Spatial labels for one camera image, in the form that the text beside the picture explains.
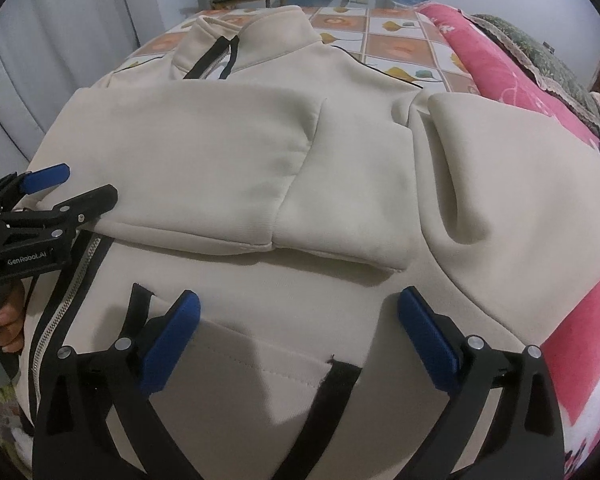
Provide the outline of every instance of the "blue pad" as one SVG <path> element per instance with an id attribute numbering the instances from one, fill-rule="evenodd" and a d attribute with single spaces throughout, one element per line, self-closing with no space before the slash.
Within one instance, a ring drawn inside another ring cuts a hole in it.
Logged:
<path id="1" fill-rule="evenodd" d="M 187 290 L 171 307 L 169 322 L 144 356 L 140 391 L 145 397 L 160 392 L 200 323 L 200 300 Z"/>
<path id="2" fill-rule="evenodd" d="M 30 195 L 58 184 L 64 184 L 69 179 L 69 167 L 66 164 L 58 164 L 44 170 L 28 174 L 20 183 L 20 191 Z"/>
<path id="3" fill-rule="evenodd" d="M 423 302 L 417 293 L 405 288 L 398 299 L 398 318 L 436 389 L 452 394 L 460 387 L 459 360 L 436 326 L 429 305 Z"/>

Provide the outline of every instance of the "silver screw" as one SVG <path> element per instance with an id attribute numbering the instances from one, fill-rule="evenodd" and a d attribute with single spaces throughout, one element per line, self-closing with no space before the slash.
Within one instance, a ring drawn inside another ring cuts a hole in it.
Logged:
<path id="1" fill-rule="evenodd" d="M 531 345 L 526 349 L 529 352 L 529 355 L 535 359 L 539 359 L 542 357 L 542 351 L 535 345 Z"/>
<path id="2" fill-rule="evenodd" d="M 70 346 L 63 346 L 58 350 L 58 359 L 66 359 L 71 355 L 72 350 L 73 349 Z"/>
<path id="3" fill-rule="evenodd" d="M 484 340 L 477 335 L 472 335 L 468 340 L 469 346 L 474 350 L 482 350 L 484 348 Z"/>
<path id="4" fill-rule="evenodd" d="M 121 337 L 118 339 L 114 345 L 116 350 L 126 350 L 131 346 L 131 339 L 128 337 Z"/>

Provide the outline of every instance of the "bed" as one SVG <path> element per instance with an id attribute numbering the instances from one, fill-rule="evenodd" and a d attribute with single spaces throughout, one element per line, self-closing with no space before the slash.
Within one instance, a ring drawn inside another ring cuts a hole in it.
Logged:
<path id="1" fill-rule="evenodd" d="M 311 7 L 303 9 L 325 44 L 359 62 L 433 92 L 470 92 L 543 113 L 598 149 L 600 138 L 556 97 L 539 89 L 503 51 L 457 9 Z M 262 9 L 207 10 L 202 14 L 243 25 Z M 192 19 L 136 50 L 118 68 L 129 70 L 176 49 Z M 600 440 L 600 282 L 542 345 L 557 391 L 568 478 Z M 16 466 L 18 407 L 13 390 L 0 390 L 0 445 Z"/>

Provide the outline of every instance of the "human hand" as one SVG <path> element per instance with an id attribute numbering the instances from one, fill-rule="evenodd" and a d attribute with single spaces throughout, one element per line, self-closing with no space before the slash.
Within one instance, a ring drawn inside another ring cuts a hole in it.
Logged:
<path id="1" fill-rule="evenodd" d="M 0 308 L 0 348 L 3 352 L 17 352 L 24 346 L 24 286 L 15 280 Z"/>

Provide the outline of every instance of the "curtain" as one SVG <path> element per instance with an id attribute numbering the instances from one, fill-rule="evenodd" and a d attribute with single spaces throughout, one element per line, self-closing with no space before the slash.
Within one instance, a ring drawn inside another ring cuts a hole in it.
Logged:
<path id="1" fill-rule="evenodd" d="M 0 177 L 26 168 L 76 89 L 138 46 L 125 0 L 7 0 L 0 9 Z"/>

